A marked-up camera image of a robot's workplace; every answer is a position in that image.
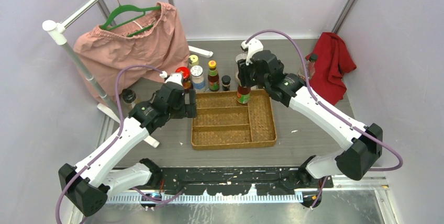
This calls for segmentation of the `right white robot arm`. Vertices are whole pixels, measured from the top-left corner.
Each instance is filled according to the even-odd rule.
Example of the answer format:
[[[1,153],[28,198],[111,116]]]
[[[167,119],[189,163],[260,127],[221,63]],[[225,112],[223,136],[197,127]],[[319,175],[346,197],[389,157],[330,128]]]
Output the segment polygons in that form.
[[[347,116],[314,91],[298,75],[284,73],[284,64],[263,44],[253,38],[243,41],[247,56],[237,61],[242,86],[259,86],[271,99],[301,113],[328,133],[340,150],[327,155],[310,156],[297,171],[300,182],[312,187],[323,177],[343,174],[359,181],[382,154],[383,131],[377,124],[366,126]]]

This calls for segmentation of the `yellow cap sauce bottle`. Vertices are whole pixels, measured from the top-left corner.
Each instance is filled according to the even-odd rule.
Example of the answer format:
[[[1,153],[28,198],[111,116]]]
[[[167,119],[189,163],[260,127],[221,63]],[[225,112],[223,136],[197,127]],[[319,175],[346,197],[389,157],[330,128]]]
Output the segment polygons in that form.
[[[237,88],[237,102],[240,104],[247,104],[250,100],[251,88],[248,86],[238,85]]]
[[[219,91],[220,84],[219,84],[219,74],[217,71],[217,63],[214,60],[211,60],[208,62],[208,88],[212,92]]]

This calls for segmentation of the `woven divided tray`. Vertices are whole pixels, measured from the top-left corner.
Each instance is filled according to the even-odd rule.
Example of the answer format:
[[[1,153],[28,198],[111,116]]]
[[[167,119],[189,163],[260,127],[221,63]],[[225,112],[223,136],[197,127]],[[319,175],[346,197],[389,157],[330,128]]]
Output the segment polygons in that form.
[[[196,94],[197,116],[192,120],[194,150],[266,148],[276,144],[271,99],[263,89],[250,92],[246,104],[235,91]]]

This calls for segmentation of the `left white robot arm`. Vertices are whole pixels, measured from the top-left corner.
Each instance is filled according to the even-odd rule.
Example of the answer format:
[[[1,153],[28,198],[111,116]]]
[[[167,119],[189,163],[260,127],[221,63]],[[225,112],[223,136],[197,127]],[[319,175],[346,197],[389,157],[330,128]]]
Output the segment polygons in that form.
[[[195,92],[185,102],[182,73],[169,75],[156,91],[153,101],[138,103],[121,121],[119,129],[93,153],[75,166],[64,164],[59,179],[64,195],[86,217],[97,213],[108,198],[132,187],[154,189],[162,181],[162,171],[148,158],[111,174],[114,166],[138,143],[150,137],[170,119],[197,115]]]

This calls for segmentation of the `dark lid small jar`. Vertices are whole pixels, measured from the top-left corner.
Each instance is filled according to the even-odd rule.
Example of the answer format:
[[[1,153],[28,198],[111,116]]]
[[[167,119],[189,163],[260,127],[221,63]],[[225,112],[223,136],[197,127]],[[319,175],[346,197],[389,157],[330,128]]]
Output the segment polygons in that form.
[[[137,94],[131,89],[123,89],[121,98],[129,109],[133,109],[137,104]]]

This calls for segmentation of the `pale yellow lid jar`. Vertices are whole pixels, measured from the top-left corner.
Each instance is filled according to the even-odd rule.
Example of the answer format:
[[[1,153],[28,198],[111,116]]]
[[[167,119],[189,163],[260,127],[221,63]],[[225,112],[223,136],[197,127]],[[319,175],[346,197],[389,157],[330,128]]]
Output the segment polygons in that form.
[[[188,68],[192,68],[193,66],[199,65],[199,58],[195,54],[191,54],[188,58]]]

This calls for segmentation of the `silver lid tall glass jar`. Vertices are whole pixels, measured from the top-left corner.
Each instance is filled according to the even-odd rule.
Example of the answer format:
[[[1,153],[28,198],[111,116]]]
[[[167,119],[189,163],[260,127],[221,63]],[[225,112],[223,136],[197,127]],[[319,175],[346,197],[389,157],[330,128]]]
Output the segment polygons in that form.
[[[241,54],[239,54],[239,55],[237,55],[236,57],[235,57],[235,63],[236,63],[236,71],[235,71],[235,81],[236,81],[236,83],[237,84],[240,84],[240,79],[239,79],[239,68],[238,68],[238,61],[240,61],[240,60],[245,60],[247,58],[247,54],[246,53],[241,53]]]

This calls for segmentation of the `pink skirt garment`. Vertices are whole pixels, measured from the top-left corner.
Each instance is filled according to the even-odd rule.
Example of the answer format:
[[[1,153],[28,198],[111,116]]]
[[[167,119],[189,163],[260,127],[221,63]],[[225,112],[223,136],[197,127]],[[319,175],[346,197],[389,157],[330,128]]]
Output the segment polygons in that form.
[[[140,78],[163,82],[160,71],[173,73],[188,64],[190,51],[176,7],[157,5],[159,10],[113,30],[96,26],[73,46],[112,100]]]

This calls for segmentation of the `white garment rack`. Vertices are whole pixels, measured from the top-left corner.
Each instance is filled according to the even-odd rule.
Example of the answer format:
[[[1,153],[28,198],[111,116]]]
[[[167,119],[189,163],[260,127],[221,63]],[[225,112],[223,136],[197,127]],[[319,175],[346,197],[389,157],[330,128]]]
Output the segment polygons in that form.
[[[101,95],[104,99],[105,105],[97,104],[97,109],[103,112],[107,117],[111,120],[114,120],[116,123],[120,122],[118,117],[118,108],[115,102],[113,102],[108,94],[103,90],[103,88],[97,83],[95,77],[88,70],[88,68],[82,63],[80,58],[73,51],[72,47],[69,45],[66,37],[64,36],[64,32],[68,27],[70,27],[75,21],[77,21],[82,15],[84,15],[89,9],[91,9],[94,5],[98,5],[100,11],[102,12],[104,17],[109,17],[111,12],[108,9],[108,6],[105,4],[103,0],[86,0],[77,10],[75,10],[72,14],[70,14],[65,20],[61,22],[56,22],[53,20],[45,20],[42,23],[42,28],[46,31],[49,36],[53,39],[53,41],[61,46],[65,52],[69,55],[75,66],[81,73],[84,75],[85,79],[92,84],[92,87]]]

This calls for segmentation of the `red cloth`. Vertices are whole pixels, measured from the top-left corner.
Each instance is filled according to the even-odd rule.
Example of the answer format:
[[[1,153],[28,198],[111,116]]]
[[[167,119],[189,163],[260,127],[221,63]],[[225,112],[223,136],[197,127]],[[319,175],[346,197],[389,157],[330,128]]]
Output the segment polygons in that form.
[[[357,68],[345,42],[335,33],[323,32],[313,53],[318,55],[315,73],[310,79],[311,88],[330,104],[343,99],[347,91],[342,79]]]

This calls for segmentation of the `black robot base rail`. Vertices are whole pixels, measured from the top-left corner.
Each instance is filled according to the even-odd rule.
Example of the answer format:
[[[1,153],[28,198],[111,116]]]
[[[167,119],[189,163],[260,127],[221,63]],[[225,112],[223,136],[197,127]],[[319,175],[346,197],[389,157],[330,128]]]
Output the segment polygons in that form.
[[[296,190],[306,189],[302,204],[309,207],[318,189],[332,188],[331,178],[308,178],[296,167],[163,167],[154,182],[140,185],[167,195],[235,197],[253,193],[261,198],[268,196],[294,196]]]

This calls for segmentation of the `clear vinegar bottle red label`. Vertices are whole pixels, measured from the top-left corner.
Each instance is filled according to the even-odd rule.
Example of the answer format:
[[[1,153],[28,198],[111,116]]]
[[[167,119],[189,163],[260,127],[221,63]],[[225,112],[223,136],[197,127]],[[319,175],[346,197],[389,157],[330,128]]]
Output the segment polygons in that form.
[[[306,80],[304,70],[307,71],[307,76],[308,76],[308,79],[309,79],[309,80],[313,77],[313,75],[314,75],[314,73],[315,73],[315,63],[316,63],[317,59],[318,59],[318,55],[315,54],[315,53],[312,53],[312,54],[310,54],[310,55],[307,57],[307,59],[304,61],[304,64],[301,65],[301,67],[300,67],[300,69],[299,69],[297,75],[298,75],[302,80],[304,80],[304,81]]]

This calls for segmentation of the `red lid sauce jar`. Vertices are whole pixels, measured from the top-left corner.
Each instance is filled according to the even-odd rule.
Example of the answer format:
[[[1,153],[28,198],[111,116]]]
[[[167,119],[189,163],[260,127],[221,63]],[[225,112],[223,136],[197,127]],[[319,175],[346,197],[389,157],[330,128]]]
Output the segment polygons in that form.
[[[175,70],[176,73],[181,73],[183,76],[183,87],[185,89],[185,92],[188,93],[190,89],[193,88],[192,82],[191,82],[191,73],[190,70],[185,67],[181,66]]]

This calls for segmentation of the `small black cap bottle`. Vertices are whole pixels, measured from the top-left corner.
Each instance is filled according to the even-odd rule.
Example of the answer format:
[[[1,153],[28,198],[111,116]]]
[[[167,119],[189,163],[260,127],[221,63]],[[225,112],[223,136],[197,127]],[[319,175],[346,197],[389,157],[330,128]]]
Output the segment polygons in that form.
[[[221,78],[222,82],[222,89],[223,91],[229,91],[230,90],[230,84],[231,84],[231,77],[229,75],[224,75]]]

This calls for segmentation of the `silver lid pepper jar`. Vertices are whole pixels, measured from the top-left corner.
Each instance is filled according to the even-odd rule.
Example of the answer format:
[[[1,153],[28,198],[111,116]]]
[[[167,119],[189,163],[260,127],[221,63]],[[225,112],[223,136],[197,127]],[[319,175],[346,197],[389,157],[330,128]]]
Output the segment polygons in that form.
[[[190,69],[191,82],[193,88],[197,92],[205,92],[205,78],[204,78],[204,70],[201,66],[195,65]]]

